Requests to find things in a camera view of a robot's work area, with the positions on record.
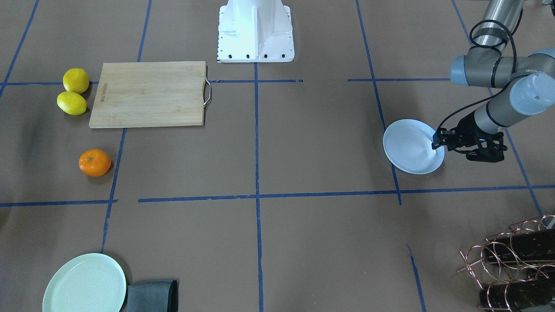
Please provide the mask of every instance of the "white plate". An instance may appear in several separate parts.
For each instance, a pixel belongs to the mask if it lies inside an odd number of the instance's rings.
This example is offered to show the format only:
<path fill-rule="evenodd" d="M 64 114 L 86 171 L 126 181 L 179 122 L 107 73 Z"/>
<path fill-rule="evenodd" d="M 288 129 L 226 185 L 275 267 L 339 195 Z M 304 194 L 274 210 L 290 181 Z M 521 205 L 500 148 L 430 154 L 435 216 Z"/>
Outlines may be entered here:
<path fill-rule="evenodd" d="M 434 133 L 429 125 L 418 120 L 397 120 L 385 130 L 385 154 L 404 172 L 430 173 L 441 166 L 445 157 L 444 147 L 432 149 Z"/>
<path fill-rule="evenodd" d="M 122 268 L 103 254 L 85 254 L 64 264 L 48 283 L 43 312 L 118 312 L 127 284 Z"/>

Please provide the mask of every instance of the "gray floor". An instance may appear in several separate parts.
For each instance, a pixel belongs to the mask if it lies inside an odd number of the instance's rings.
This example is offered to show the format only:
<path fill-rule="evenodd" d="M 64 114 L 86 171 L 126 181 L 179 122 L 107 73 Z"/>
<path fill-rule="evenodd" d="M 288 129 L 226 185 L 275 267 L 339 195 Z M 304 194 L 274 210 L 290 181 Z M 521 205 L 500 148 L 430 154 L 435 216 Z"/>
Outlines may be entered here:
<path fill-rule="evenodd" d="M 295 61 L 256 65 L 216 62 L 225 0 L 0 1 L 0 310 L 41 310 L 60 266 L 102 251 L 129 283 L 178 279 L 180 311 L 475 311 L 458 251 L 554 213 L 555 109 L 497 164 L 410 175 L 381 140 L 489 96 L 447 79 L 487 3 L 285 1 Z M 555 47 L 540 3 L 519 55 Z M 207 61 L 205 125 L 91 130 L 102 64 L 135 61 Z M 80 116 L 56 106 L 72 67 L 93 82 Z M 90 148 L 104 177 L 77 167 Z"/>

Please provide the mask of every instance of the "orange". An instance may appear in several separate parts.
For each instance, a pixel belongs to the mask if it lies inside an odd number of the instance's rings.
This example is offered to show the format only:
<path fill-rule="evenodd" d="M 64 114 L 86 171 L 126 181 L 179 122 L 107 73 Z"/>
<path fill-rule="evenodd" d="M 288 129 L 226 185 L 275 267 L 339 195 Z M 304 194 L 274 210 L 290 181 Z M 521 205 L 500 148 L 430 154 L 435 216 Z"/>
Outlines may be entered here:
<path fill-rule="evenodd" d="M 79 169 L 90 177 L 104 175 L 111 165 L 110 156 L 100 149 L 90 149 L 79 157 Z"/>

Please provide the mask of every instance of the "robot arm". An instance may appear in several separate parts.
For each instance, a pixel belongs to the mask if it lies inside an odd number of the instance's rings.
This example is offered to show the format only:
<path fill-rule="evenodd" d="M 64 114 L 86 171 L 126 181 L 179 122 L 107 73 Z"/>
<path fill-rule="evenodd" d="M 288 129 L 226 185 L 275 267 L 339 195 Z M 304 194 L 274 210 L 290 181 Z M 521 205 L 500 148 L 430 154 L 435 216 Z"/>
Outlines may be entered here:
<path fill-rule="evenodd" d="M 466 56 L 453 62 L 451 81 L 502 90 L 481 101 L 487 103 L 462 118 L 457 127 L 441 128 L 446 118 L 433 136 L 433 149 L 446 145 L 447 150 L 463 153 L 468 160 L 500 162 L 507 150 L 500 129 L 555 104 L 555 49 L 516 57 L 512 44 L 514 57 L 501 56 L 507 43 L 512 42 L 523 4 L 524 0 L 491 0 L 483 21 L 471 30 L 473 46 Z M 473 150 L 458 149 L 474 146 L 477 148 Z"/>

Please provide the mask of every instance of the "cutting board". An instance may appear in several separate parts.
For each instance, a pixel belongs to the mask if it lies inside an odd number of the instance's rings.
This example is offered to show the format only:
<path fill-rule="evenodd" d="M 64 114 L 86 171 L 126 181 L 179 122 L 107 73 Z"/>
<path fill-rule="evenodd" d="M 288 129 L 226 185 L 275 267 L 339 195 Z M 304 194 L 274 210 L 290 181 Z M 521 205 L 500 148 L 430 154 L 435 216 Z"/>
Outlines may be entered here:
<path fill-rule="evenodd" d="M 104 63 L 91 128 L 202 125 L 206 62 Z"/>

